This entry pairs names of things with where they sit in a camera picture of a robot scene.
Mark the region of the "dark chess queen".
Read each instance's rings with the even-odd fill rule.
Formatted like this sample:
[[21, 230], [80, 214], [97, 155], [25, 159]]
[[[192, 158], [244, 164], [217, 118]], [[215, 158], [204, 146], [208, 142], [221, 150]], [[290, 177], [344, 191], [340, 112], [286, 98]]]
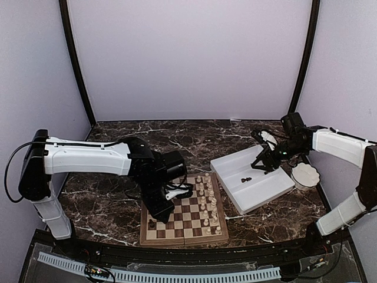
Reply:
[[149, 230], [156, 230], [157, 222], [154, 219], [149, 219], [148, 221], [148, 229]]

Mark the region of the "white divided plastic tray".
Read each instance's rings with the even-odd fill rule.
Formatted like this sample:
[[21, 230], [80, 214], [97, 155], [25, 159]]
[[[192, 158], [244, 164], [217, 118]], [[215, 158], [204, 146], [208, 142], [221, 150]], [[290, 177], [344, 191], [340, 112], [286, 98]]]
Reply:
[[[212, 171], [241, 215], [284, 195], [295, 185], [281, 167], [267, 174], [251, 167], [262, 150], [261, 145], [252, 146], [210, 162]], [[241, 178], [246, 177], [252, 180], [242, 183]]]

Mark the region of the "wooden chess board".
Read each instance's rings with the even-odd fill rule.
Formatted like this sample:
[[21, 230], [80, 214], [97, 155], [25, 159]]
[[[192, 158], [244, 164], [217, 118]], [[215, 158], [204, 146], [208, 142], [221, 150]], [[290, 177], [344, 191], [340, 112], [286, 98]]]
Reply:
[[229, 239], [215, 173], [190, 175], [190, 198], [173, 199], [174, 211], [167, 223], [157, 221], [141, 208], [140, 245], [153, 247], [195, 246], [223, 243]]

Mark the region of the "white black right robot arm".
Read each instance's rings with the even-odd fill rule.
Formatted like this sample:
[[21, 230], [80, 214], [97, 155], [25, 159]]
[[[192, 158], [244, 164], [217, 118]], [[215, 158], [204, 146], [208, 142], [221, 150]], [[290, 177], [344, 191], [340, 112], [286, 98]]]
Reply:
[[252, 131], [252, 137], [264, 148], [251, 167], [269, 173], [294, 156], [327, 154], [338, 161], [327, 167], [325, 184], [338, 185], [337, 192], [349, 192], [337, 206], [307, 227], [300, 250], [312, 256], [330, 235], [376, 211], [376, 142], [332, 127], [307, 126], [298, 112], [288, 113], [280, 121], [286, 135], [281, 142], [268, 130]]

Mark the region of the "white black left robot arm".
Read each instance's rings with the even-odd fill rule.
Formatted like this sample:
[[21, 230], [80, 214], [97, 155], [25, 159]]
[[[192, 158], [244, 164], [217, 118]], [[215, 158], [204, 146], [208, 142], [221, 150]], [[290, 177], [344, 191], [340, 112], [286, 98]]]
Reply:
[[113, 142], [63, 140], [39, 129], [32, 141], [18, 148], [28, 149], [22, 164], [18, 192], [30, 201], [54, 239], [70, 257], [83, 252], [83, 244], [74, 235], [74, 225], [64, 213], [54, 192], [51, 177], [58, 173], [108, 173], [126, 176], [139, 185], [141, 199], [152, 217], [167, 223], [174, 210], [174, 198], [193, 195], [186, 182], [187, 168], [178, 151], [165, 154], [151, 150], [138, 137]]

